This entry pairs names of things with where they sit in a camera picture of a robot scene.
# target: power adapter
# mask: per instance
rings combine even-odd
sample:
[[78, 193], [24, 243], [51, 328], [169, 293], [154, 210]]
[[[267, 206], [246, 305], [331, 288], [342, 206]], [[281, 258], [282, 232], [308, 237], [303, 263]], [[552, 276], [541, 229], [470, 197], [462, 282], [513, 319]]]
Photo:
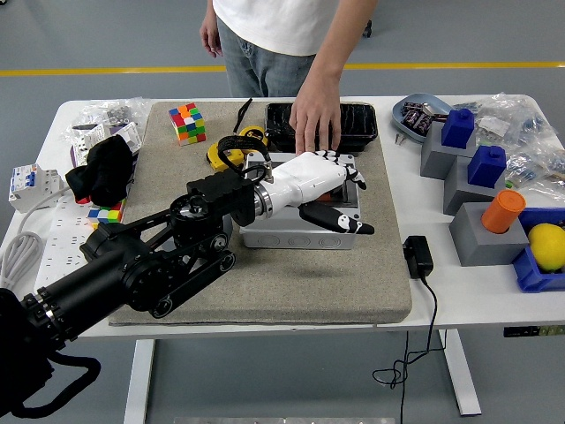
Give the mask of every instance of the power adapter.
[[433, 270], [433, 261], [426, 236], [409, 236], [404, 241], [403, 250], [410, 278], [430, 275]]

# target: gray floor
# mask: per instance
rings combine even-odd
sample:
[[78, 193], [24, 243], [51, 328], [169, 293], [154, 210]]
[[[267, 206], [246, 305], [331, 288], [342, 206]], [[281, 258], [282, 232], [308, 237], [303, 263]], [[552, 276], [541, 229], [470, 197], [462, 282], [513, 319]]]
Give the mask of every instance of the gray floor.
[[[200, 47], [204, 2], [9, 0], [0, 6], [0, 71], [221, 64]], [[565, 62], [562, 0], [381, 0], [373, 36], [351, 63]], [[555, 68], [349, 71], [343, 95], [525, 94], [565, 133], [565, 71]], [[0, 181], [32, 163], [58, 106], [69, 100], [222, 97], [222, 73], [0, 77]], [[0, 202], [0, 234], [12, 214]], [[564, 337], [504, 339], [501, 329], [461, 331], [483, 415], [459, 418], [445, 360], [411, 368], [405, 422], [562, 423]], [[400, 388], [371, 378], [403, 351], [403, 333], [194, 338], [155, 353], [147, 422], [177, 416], [388, 416]], [[411, 335], [412, 346], [425, 342]], [[102, 362], [99, 380], [41, 423], [123, 420], [133, 342], [77, 341], [67, 353]], [[75, 374], [62, 370], [32, 399], [48, 400]], [[2, 423], [21, 422], [11, 416]]]

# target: yellow ball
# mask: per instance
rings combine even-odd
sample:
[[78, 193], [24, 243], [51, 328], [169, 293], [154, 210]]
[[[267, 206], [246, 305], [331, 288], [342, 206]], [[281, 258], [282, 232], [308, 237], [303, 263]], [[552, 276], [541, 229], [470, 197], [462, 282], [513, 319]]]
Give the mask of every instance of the yellow ball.
[[540, 223], [528, 234], [530, 248], [538, 266], [553, 272], [565, 266], [565, 230], [552, 223]]

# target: yellow tape measure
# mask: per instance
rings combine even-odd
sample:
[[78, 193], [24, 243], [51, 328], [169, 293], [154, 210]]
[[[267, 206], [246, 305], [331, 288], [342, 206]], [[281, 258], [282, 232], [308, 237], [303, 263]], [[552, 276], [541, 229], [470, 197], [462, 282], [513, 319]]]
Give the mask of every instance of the yellow tape measure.
[[[260, 126], [257, 125], [247, 126], [243, 130], [241, 130], [241, 132], [239, 132], [239, 135], [253, 137], [257, 140], [262, 141], [263, 144], [265, 144], [265, 146], [268, 147], [268, 140], [267, 137], [265, 137], [265, 130]], [[232, 148], [230, 150], [227, 150], [225, 154], [234, 165], [240, 166], [245, 161], [245, 155], [248, 154], [249, 152], [254, 152], [254, 151], [256, 150], [251, 150], [251, 149], [240, 150], [238, 148]], [[206, 159], [208, 160], [210, 166], [215, 172], [228, 169], [228, 165], [222, 162], [222, 159], [218, 157], [217, 142], [214, 143], [212, 146], [210, 146], [210, 148], [208, 149], [206, 153]]]

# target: black cloth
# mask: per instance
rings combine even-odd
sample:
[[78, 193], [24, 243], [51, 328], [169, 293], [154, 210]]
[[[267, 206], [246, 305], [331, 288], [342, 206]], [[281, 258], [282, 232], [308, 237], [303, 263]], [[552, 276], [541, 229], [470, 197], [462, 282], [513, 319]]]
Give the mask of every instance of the black cloth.
[[65, 175], [76, 201], [90, 198], [98, 206], [112, 207], [127, 195], [133, 155], [124, 138], [114, 135], [93, 146], [87, 165]]

